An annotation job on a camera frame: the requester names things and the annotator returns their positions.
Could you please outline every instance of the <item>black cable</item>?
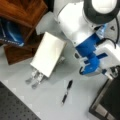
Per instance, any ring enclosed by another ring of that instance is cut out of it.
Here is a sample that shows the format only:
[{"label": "black cable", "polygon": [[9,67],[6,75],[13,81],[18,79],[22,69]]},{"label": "black cable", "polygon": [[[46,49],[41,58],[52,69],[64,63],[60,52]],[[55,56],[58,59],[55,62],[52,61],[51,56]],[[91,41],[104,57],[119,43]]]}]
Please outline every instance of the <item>black cable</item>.
[{"label": "black cable", "polygon": [[115,49],[116,49],[116,42],[114,42],[114,40],[112,40],[112,39],[110,39],[110,38],[104,38],[105,40],[109,40],[109,41],[111,41],[113,44],[114,44],[114,46],[115,46]]},{"label": "black cable", "polygon": [[119,25],[118,18],[116,17],[115,19],[116,19],[116,24],[117,24],[117,39],[116,39],[116,44],[117,44],[118,41],[119,41],[119,37],[120,37],[120,35],[119,35],[119,33],[120,33],[120,25]]}]

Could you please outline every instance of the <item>cable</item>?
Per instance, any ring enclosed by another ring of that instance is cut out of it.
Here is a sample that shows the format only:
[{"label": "cable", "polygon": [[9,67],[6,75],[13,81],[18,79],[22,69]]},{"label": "cable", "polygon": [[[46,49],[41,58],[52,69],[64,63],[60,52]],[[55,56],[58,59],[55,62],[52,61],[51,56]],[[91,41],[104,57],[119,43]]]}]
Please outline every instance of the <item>cable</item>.
[{"label": "cable", "polygon": [[118,18],[116,17],[115,18],[116,19],[116,24],[117,24],[117,39],[116,39],[116,44],[118,43],[118,41],[119,41],[119,37],[120,37],[120,35],[119,35],[119,33],[120,33],[120,25],[119,25],[119,21],[118,21]]}]

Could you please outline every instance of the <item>blue robot part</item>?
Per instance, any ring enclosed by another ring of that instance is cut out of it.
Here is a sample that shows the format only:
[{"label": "blue robot part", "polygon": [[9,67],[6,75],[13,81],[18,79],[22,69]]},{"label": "blue robot part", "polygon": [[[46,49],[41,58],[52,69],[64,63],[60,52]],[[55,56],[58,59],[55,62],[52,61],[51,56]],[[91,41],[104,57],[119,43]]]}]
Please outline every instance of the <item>blue robot part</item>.
[{"label": "blue robot part", "polygon": [[92,73],[96,71],[99,67],[100,61],[97,56],[94,54],[96,50],[95,44],[100,41],[100,38],[94,33],[89,38],[87,38],[84,42],[79,44],[76,47],[76,50],[82,57],[87,57],[89,64],[85,67],[83,71],[83,75]]}]

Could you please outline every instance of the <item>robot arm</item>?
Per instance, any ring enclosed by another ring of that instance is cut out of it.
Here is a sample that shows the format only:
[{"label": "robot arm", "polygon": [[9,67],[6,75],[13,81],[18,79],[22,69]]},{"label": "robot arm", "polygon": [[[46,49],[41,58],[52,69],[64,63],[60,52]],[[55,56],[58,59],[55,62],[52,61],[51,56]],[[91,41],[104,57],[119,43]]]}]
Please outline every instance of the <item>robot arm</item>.
[{"label": "robot arm", "polygon": [[[85,0],[84,2],[67,4],[58,14],[58,23],[62,31],[71,40],[78,53],[88,59],[82,72],[83,75],[93,73],[101,67],[101,60],[95,53],[97,51],[95,45],[101,40],[106,23],[117,16],[119,5],[119,0],[106,0],[104,2]],[[95,28],[100,26],[102,28],[96,32]]]}]

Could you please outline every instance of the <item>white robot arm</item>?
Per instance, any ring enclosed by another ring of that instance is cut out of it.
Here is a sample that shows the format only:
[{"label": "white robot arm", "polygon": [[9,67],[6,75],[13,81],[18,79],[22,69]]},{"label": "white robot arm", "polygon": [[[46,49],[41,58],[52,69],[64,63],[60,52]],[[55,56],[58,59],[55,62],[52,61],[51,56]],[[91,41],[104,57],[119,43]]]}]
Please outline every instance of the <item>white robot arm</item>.
[{"label": "white robot arm", "polygon": [[87,58],[82,75],[99,69],[98,73],[105,74],[107,69],[120,64],[118,45],[115,47],[111,41],[105,41],[96,47],[104,38],[106,23],[117,17],[119,7],[119,0],[84,0],[68,3],[59,12],[57,20],[61,30],[80,56]]}]

